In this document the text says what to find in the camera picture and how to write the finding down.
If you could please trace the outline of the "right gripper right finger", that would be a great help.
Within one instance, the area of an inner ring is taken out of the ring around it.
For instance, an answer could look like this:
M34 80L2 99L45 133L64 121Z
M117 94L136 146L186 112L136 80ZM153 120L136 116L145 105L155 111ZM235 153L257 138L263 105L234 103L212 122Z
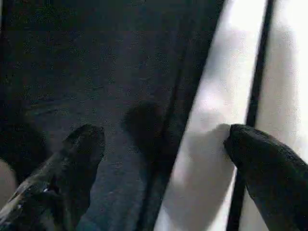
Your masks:
M308 165L275 137L233 124L224 141L270 231L308 229Z

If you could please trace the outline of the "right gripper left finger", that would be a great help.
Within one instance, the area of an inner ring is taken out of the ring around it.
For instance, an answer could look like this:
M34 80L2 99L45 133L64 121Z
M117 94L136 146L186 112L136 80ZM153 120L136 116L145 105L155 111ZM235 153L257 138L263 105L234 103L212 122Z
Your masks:
M0 211L2 231L74 231L103 158L102 127L85 124L26 178Z

